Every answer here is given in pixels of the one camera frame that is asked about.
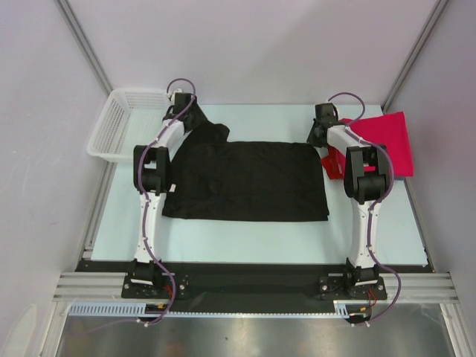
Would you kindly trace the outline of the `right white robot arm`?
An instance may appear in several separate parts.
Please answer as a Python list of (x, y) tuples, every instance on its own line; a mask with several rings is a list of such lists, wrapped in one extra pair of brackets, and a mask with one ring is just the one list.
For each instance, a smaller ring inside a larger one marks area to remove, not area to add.
[(376, 226), (382, 201), (393, 187), (393, 167), (386, 149), (357, 135), (338, 119), (334, 104), (315, 105), (315, 118), (307, 143), (335, 149), (345, 156), (344, 191), (353, 209), (352, 242), (337, 291), (351, 299), (364, 299), (379, 285)]

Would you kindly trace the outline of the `black t shirt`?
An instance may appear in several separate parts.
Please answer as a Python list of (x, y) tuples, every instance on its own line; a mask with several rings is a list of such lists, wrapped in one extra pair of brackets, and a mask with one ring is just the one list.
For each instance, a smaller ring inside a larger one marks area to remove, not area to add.
[(324, 173), (309, 144), (228, 141), (230, 130), (206, 121), (171, 163), (163, 215), (243, 222), (323, 222), (329, 217)]

